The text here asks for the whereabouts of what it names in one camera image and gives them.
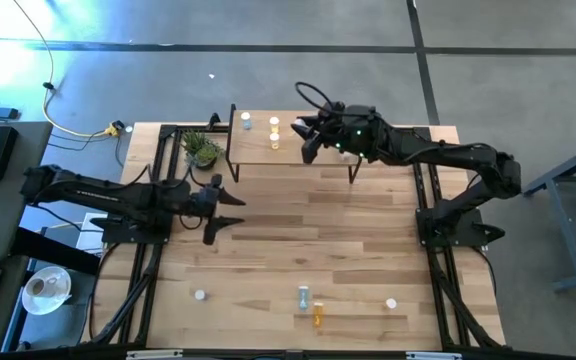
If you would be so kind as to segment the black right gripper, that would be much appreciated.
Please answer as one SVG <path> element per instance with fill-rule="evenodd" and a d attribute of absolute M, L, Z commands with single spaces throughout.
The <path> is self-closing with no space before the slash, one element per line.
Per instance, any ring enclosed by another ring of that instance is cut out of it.
<path fill-rule="evenodd" d="M 374 107 L 346 105 L 336 101 L 326 104 L 317 114 L 312 127 L 292 123 L 292 130 L 304 140 L 301 156 L 304 164 L 312 164 L 317 157 L 321 141 L 367 160 L 377 158 L 377 146 L 384 119 Z"/>

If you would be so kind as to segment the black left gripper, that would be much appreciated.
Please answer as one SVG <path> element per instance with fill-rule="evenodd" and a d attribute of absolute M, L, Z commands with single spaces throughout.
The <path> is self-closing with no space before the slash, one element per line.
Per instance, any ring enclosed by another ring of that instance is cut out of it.
<path fill-rule="evenodd" d="M 216 240 L 217 232 L 225 227 L 243 223 L 244 219 L 219 216 L 216 217 L 217 205 L 224 204 L 230 206 L 245 206 L 246 203 L 229 194 L 225 188 L 222 188 L 222 176 L 214 174 L 206 183 L 194 181 L 198 190 L 192 194 L 194 206 L 198 214 L 208 221 L 204 227 L 202 242 L 205 245 L 213 245 Z"/>

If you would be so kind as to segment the wooden shelf black metal legs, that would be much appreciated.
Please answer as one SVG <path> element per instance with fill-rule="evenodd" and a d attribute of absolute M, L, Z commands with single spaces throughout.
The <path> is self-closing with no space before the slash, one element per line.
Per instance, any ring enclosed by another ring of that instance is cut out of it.
<path fill-rule="evenodd" d="M 251 115 L 252 128 L 245 130 L 240 118 L 242 112 Z M 230 124 L 227 140 L 227 159 L 234 165 L 231 173 L 239 177 L 240 165 L 290 165 L 304 166 L 301 156 L 303 139 L 290 125 L 301 116 L 315 115 L 315 111 L 289 110 L 240 110 L 237 105 L 230 105 Z M 269 119 L 277 117 L 279 124 L 279 148 L 271 148 Z"/>

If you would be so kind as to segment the green potted plant black pot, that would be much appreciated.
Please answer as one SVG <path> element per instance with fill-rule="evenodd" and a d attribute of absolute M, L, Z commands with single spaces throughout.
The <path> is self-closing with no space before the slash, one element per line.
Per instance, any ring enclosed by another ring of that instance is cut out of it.
<path fill-rule="evenodd" d="M 188 131 L 182 136 L 186 162 L 192 167 L 207 171 L 212 169 L 224 149 L 204 133 Z"/>

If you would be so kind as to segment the white paper sheet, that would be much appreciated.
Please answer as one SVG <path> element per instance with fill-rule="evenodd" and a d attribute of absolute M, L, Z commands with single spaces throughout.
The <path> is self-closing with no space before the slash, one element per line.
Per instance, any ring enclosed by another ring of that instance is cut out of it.
<path fill-rule="evenodd" d="M 100 253 L 105 245 L 102 242 L 104 230 L 93 224 L 95 219 L 106 219 L 106 213 L 86 213 L 80 225 L 81 232 L 77 240 L 76 248 L 89 253 Z"/>

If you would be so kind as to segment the white coffee cup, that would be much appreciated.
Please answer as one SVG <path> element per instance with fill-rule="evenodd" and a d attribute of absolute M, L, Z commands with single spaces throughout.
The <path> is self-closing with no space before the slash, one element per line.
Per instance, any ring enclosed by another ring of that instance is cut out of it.
<path fill-rule="evenodd" d="M 26 284 L 26 294 L 31 298 L 45 297 L 48 294 L 49 286 L 44 279 L 32 278 Z"/>

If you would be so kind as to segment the blue-grey metal table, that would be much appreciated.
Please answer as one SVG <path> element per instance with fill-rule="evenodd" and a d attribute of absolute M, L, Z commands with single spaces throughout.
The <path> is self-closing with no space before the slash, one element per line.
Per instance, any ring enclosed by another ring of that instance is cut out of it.
<path fill-rule="evenodd" d="M 524 189 L 523 196 L 531 197 L 538 191 L 546 190 L 552 201 L 554 214 L 558 221 L 564 243 L 570 255 L 574 275 L 555 281 L 553 289 L 564 291 L 576 288 L 576 234 L 574 218 L 565 210 L 559 186 L 562 183 L 576 183 L 576 154 L 556 165 L 551 170 L 531 181 Z"/>

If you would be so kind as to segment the silver metal bracket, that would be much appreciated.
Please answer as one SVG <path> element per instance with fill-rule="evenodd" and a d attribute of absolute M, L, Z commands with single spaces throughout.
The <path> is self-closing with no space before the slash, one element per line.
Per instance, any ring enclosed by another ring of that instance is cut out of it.
<path fill-rule="evenodd" d="M 406 360 L 463 360 L 460 353 L 409 351 L 405 353 Z"/>
<path fill-rule="evenodd" d="M 128 351 L 125 360 L 177 360 L 183 356 L 182 349 L 143 349 Z"/>

